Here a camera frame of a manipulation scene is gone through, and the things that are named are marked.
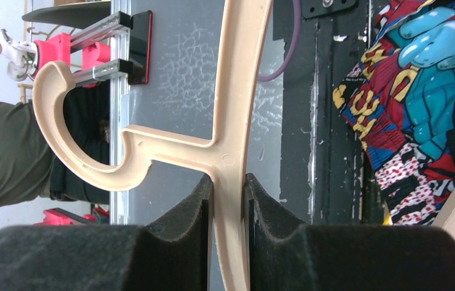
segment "pink bracket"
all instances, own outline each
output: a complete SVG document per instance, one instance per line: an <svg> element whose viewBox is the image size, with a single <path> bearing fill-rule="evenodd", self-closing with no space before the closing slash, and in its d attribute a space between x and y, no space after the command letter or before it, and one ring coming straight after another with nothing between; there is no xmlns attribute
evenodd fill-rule
<svg viewBox="0 0 455 291"><path fill-rule="evenodd" d="M70 217L54 209L44 210L44 214L43 222L35 223L36 226L69 226L72 224ZM97 217L91 214L85 214L83 217L88 221L97 222Z"/></svg>
<svg viewBox="0 0 455 291"><path fill-rule="evenodd" d="M70 35L68 33L60 33L47 41L37 39L35 44L38 46L38 71L52 61L64 61L70 67Z"/></svg>
<svg viewBox="0 0 455 291"><path fill-rule="evenodd" d="M63 61L70 68L70 38L68 33L60 33L47 41L35 40L38 46L38 71L48 62ZM109 45L96 42L82 50L82 69L88 70L111 60ZM97 83L85 85L85 88L95 87Z"/></svg>
<svg viewBox="0 0 455 291"><path fill-rule="evenodd" d="M111 47L96 42L82 50L82 69L88 70L111 60ZM97 83L85 85L85 88L95 87Z"/></svg>

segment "black mounting plate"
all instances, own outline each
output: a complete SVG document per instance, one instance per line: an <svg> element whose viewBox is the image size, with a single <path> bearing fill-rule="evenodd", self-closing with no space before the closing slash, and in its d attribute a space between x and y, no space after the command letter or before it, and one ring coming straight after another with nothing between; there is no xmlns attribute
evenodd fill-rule
<svg viewBox="0 0 455 291"><path fill-rule="evenodd" d="M332 0L333 3L327 8L322 2L323 0L302 0L302 17L315 18L352 8L357 0Z"/></svg>

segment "olive green shirt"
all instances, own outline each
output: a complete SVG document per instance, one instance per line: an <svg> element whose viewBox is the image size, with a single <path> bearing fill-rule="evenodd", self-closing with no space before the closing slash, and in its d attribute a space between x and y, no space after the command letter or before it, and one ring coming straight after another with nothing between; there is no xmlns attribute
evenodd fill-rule
<svg viewBox="0 0 455 291"><path fill-rule="evenodd" d="M0 206L35 199L48 186L53 154L31 103L0 102Z"/></svg>

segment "white wall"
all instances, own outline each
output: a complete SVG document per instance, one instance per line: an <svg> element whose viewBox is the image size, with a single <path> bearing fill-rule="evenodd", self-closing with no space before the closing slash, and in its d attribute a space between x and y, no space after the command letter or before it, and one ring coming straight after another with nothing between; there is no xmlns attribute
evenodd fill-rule
<svg viewBox="0 0 455 291"><path fill-rule="evenodd" d="M35 0L35 8L52 5L52 0ZM8 31L13 39L22 39L24 31L24 1L0 0L0 28ZM53 25L35 24L37 30L49 31ZM0 56L0 101L19 102L20 91L14 81L6 75L8 60ZM90 205L84 202L55 202L47 198L38 198L13 206L0 208L0 229L15 224L34 224L44 218L43 210L60 207L78 215L90 213Z"/></svg>

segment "black bracket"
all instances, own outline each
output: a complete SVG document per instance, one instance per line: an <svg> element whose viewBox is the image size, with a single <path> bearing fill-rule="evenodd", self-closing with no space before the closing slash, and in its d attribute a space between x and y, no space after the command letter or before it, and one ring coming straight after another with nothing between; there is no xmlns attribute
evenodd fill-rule
<svg viewBox="0 0 455 291"><path fill-rule="evenodd" d="M148 83L152 24L153 12L150 10L131 17L129 60L135 65L135 70L127 76L129 85L146 85Z"/></svg>
<svg viewBox="0 0 455 291"><path fill-rule="evenodd" d="M315 18L349 9L357 4L357 0L302 0L302 16Z"/></svg>

